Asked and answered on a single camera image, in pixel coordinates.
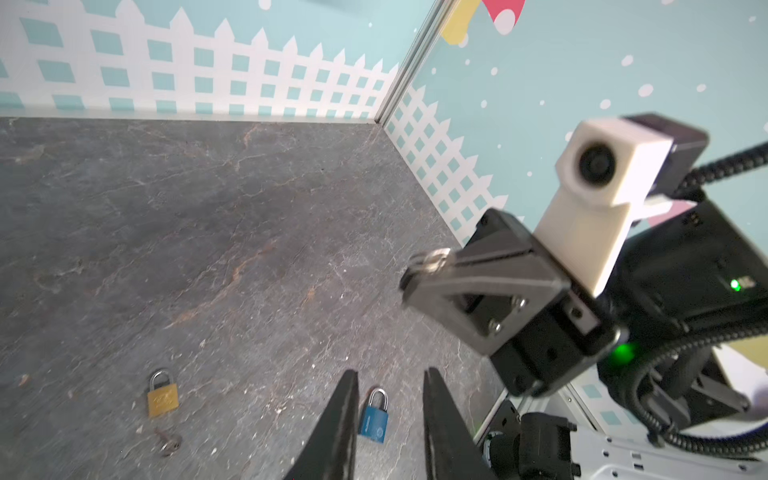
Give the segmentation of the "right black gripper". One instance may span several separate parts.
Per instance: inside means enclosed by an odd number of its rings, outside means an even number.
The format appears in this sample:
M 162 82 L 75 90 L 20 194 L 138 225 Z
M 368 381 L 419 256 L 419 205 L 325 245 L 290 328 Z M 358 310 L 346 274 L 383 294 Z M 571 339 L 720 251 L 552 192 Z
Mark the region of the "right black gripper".
M 488 356 L 510 394 L 549 395 L 626 340 L 626 326 L 513 215 L 487 210 L 467 245 L 451 250 L 428 274 L 419 269 L 427 252 L 411 257 L 403 303 Z

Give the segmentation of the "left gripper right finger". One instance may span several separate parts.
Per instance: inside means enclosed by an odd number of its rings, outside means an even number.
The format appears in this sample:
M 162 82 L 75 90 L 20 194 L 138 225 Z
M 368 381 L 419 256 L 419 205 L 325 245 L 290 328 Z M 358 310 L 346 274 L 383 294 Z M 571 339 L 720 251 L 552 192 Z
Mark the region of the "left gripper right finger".
M 424 372 L 422 398 L 427 478 L 496 479 L 437 368 Z

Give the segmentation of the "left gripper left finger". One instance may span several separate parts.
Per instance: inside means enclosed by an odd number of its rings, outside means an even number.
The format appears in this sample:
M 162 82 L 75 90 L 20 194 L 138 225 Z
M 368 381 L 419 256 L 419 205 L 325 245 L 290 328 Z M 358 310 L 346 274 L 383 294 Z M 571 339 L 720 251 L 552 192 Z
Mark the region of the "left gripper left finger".
M 347 369 L 285 479 L 353 479 L 358 407 L 358 373 Z

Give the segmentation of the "silver key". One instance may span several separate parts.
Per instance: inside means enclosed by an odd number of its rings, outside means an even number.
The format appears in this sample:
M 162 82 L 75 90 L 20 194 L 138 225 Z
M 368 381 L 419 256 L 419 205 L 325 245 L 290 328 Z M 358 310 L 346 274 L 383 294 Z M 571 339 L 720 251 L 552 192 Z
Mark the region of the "silver key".
M 440 248 L 427 252 L 419 266 L 422 273 L 432 274 L 442 269 L 450 263 L 453 258 L 453 251 L 450 248 Z

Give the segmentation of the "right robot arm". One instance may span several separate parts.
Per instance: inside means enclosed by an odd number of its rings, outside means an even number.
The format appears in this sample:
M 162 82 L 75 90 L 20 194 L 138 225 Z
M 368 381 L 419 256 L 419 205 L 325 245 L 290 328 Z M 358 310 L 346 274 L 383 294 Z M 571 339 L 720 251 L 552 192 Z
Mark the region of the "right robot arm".
M 557 197 L 528 231 L 491 209 L 464 248 L 411 261 L 403 301 L 487 356 L 511 394 L 546 396 L 596 367 L 657 445 L 764 450 L 762 426 L 688 430 L 712 419 L 714 401 L 749 406 L 707 369 L 717 345 L 766 334 L 766 258 L 712 201 L 630 237 L 635 214 Z

